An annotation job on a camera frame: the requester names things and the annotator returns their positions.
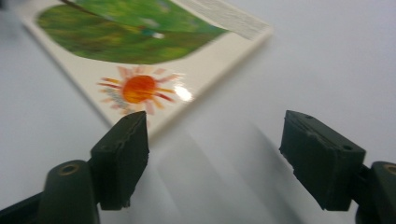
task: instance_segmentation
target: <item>picture book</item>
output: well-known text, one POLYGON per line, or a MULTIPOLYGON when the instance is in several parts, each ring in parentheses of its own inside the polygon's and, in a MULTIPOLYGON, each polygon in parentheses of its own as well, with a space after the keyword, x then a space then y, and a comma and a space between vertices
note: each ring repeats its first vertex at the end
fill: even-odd
POLYGON ((31 0, 18 14, 110 124, 145 110, 150 137, 272 33, 220 0, 31 0))

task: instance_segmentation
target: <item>white surface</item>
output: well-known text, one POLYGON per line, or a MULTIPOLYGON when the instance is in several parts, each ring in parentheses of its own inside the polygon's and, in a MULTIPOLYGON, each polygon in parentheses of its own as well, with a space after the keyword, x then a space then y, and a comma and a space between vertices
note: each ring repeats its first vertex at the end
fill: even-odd
MULTIPOLYGON (((21 1, 10 1, 14 6, 21 1)), ((229 1, 274 36, 150 145, 132 207, 103 223, 354 223, 321 211, 278 156, 286 109, 396 161, 396 2, 229 1)), ((109 126, 10 10, 0 12, 0 207, 109 126)))

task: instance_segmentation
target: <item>orange sun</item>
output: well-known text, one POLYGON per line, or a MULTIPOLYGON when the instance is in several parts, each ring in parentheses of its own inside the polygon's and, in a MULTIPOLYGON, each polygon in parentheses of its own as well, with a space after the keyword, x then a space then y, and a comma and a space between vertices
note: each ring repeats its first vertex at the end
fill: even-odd
POLYGON ((98 85, 105 86, 101 90, 106 93, 109 98, 104 102, 112 102, 112 108, 122 109, 122 114, 129 114, 135 111, 146 110, 148 114, 154 114, 154 103, 158 108, 163 109, 163 104, 160 99, 168 102, 174 102, 174 99, 163 94, 175 91, 160 88, 164 82, 177 78, 177 75, 172 74, 168 77, 156 79, 150 75, 162 75, 166 70, 159 68, 155 69, 152 66, 139 65, 131 69, 118 67, 122 80, 104 77, 104 82, 98 85))

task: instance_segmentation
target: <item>dark green plastic part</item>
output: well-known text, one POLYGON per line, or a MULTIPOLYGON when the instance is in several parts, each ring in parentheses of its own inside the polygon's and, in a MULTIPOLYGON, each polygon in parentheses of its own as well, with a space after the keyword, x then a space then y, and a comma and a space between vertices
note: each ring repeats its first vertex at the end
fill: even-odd
POLYGON ((279 150, 322 209, 348 210, 348 186, 362 167, 364 149, 319 120, 288 110, 279 150))
POLYGON ((146 112, 125 116, 91 150, 97 200, 103 210, 120 210, 149 160, 146 112))

